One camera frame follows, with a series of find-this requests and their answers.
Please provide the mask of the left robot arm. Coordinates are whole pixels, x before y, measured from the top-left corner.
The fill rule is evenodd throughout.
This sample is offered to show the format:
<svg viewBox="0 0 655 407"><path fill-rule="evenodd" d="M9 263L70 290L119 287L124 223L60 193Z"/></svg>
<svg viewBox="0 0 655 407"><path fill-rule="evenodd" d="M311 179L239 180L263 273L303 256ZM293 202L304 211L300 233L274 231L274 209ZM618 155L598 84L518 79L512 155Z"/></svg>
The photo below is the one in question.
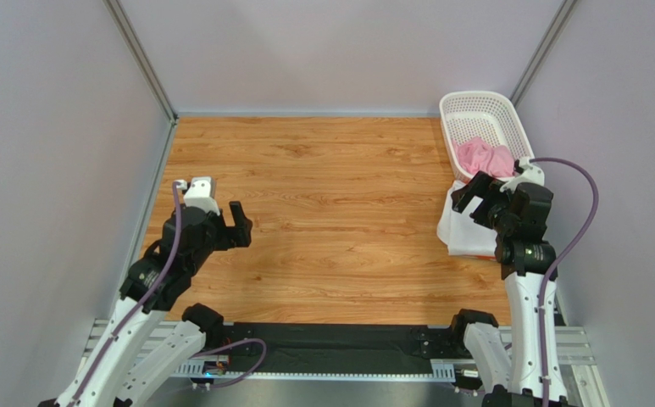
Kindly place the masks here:
<svg viewBox="0 0 655 407"><path fill-rule="evenodd" d="M203 304L188 307L173 330L143 360L144 343L192 284L208 257L247 248L253 223L231 201L228 226L221 209L178 203L162 236L129 269L107 327L86 363L56 398L43 406L137 406L183 362L201 352L232 348L221 314Z"/></svg>

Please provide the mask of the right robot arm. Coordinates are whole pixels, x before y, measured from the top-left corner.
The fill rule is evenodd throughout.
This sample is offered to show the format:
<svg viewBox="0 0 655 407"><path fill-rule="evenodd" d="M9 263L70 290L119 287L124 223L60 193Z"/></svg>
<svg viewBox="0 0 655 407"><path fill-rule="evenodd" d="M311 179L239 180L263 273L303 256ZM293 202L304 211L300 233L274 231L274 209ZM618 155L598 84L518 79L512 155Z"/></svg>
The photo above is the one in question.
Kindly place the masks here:
<svg viewBox="0 0 655 407"><path fill-rule="evenodd" d="M452 210L470 213L494 231L511 314L511 347L501 342L491 314L462 309L452 332L472 356L485 390L484 406L567 406L569 396L558 362L555 321L554 247L545 240L553 194L534 182L514 187L483 171L453 192Z"/></svg>

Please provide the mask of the white t shirt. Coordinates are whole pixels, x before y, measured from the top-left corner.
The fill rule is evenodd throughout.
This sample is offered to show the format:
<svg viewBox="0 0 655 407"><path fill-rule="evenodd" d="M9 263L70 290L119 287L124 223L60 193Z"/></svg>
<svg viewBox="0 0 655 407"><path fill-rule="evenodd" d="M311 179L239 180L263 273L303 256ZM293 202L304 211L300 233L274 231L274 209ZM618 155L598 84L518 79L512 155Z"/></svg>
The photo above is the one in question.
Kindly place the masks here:
<svg viewBox="0 0 655 407"><path fill-rule="evenodd" d="M451 193L464 186L464 182L454 181L448 189L441 218L436 227L436 235L447 246L451 256L494 254L497 234L492 229L474 223L470 218L470 213L477 208L481 199L474 198L463 213L455 212L451 208Z"/></svg>

